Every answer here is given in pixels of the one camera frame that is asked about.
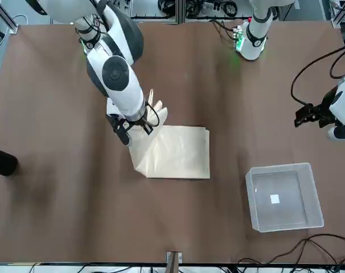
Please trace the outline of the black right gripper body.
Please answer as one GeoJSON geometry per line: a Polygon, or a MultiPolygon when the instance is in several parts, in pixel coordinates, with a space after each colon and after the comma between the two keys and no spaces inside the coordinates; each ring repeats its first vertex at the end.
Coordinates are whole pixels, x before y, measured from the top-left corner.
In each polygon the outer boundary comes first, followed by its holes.
{"type": "Polygon", "coordinates": [[[133,126],[144,126],[146,122],[143,119],[137,121],[128,121],[117,114],[107,115],[107,120],[113,128],[121,126],[123,128],[131,128],[133,126]]]}

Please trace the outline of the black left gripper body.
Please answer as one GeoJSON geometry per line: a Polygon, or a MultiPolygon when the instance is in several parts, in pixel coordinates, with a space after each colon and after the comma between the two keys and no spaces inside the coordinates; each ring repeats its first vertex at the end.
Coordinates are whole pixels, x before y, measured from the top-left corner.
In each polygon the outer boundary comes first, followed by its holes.
{"type": "Polygon", "coordinates": [[[334,119],[334,115],[330,112],[329,107],[332,104],[337,91],[337,86],[333,87],[330,91],[328,91],[325,96],[323,97],[322,102],[318,105],[318,112],[317,116],[319,120],[332,120],[334,119]]]}

